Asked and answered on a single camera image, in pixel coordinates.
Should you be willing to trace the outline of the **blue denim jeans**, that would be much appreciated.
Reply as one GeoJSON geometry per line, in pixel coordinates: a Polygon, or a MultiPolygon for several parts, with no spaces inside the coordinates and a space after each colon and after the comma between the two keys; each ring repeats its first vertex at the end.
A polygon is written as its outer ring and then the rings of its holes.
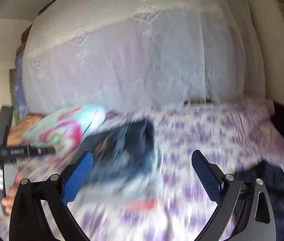
{"type": "Polygon", "coordinates": [[[156,162],[153,124],[142,119],[92,134],[83,140],[71,163],[85,152],[93,154],[93,166],[85,184],[149,175],[156,162]]]}

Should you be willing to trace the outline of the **dark navy garment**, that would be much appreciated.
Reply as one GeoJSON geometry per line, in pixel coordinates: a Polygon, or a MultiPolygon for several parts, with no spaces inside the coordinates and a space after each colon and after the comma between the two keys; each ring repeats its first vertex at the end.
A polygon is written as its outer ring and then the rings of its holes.
{"type": "Polygon", "coordinates": [[[235,177],[240,181],[264,182],[275,216],[276,239],[284,240],[284,171],[263,160],[250,169],[237,171],[235,177]]]}

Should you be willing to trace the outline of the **purple floral bedspread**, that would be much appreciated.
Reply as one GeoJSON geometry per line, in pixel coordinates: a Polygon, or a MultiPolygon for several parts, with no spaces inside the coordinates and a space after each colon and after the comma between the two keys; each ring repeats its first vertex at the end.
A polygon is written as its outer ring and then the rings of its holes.
{"type": "MultiPolygon", "coordinates": [[[[284,171],[284,138],[272,124],[274,113],[272,101],[245,98],[234,104],[106,114],[103,124],[92,134],[142,119],[151,121],[155,166],[149,175],[131,180],[84,182],[67,206],[88,240],[196,240],[217,204],[209,199],[192,167],[192,153],[200,150],[209,163],[234,177],[237,171],[263,160],[284,171]],[[123,208],[125,203],[149,199],[158,199],[153,210],[131,212],[123,208]]],[[[79,146],[64,158],[56,153],[19,158],[18,173],[31,182],[60,175],[79,146]]],[[[65,240],[48,203],[41,203],[54,236],[65,240]]],[[[243,201],[237,203],[219,240],[230,237],[242,205],[243,201]]],[[[10,240],[10,217],[0,221],[0,240],[10,240]]]]}

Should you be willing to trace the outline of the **floral folded quilt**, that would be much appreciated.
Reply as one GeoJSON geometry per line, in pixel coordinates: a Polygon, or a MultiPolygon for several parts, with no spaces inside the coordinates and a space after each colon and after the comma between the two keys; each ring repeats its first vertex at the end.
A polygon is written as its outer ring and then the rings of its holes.
{"type": "Polygon", "coordinates": [[[64,158],[105,121],[103,107],[82,105],[47,115],[23,134],[23,141],[36,147],[53,147],[64,158]]]}

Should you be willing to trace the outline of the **brown satin pillow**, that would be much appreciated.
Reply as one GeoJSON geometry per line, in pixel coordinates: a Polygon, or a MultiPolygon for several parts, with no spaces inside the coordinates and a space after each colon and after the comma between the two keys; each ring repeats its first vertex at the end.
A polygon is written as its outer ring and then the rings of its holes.
{"type": "Polygon", "coordinates": [[[7,145],[21,145],[23,141],[23,134],[44,117],[45,115],[42,114],[27,114],[15,127],[10,130],[7,145]]]}

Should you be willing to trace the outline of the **blue patterned hanging cloth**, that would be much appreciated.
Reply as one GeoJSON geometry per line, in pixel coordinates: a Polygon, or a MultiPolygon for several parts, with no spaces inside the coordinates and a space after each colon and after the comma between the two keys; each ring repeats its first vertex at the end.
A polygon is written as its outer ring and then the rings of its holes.
{"type": "Polygon", "coordinates": [[[21,51],[15,59],[14,107],[17,113],[18,121],[21,121],[27,114],[29,114],[29,108],[26,104],[22,85],[22,57],[23,51],[21,51]]]}

